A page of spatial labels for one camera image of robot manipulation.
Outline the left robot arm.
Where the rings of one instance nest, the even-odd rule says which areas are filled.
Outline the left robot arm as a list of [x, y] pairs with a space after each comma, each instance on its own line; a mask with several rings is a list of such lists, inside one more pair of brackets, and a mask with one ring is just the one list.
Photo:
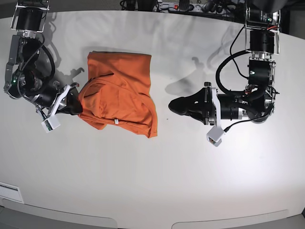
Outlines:
[[[169, 109], [178, 114], [201, 121], [204, 125], [216, 125], [217, 120], [242, 121], [244, 116], [250, 122], [262, 123], [274, 111], [275, 66], [272, 59], [275, 50], [279, 50], [280, 10], [266, 7], [259, 0], [247, 0], [244, 3], [245, 23], [243, 30], [250, 31], [250, 48], [231, 53], [218, 67], [215, 80], [222, 94], [218, 94], [209, 82], [199, 92], [179, 97], [169, 103]], [[237, 57], [251, 54], [249, 58], [248, 84], [243, 91], [226, 89], [220, 80], [221, 70]]]

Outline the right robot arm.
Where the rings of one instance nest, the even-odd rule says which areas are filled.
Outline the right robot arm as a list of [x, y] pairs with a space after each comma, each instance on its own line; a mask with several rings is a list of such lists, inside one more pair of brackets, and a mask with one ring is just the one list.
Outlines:
[[79, 115], [82, 105], [72, 90], [78, 83], [61, 86], [54, 81], [55, 62], [44, 45], [43, 30], [49, 11], [47, 0], [19, 0], [12, 17], [9, 60], [4, 92], [12, 99], [24, 98], [45, 120], [51, 115]]

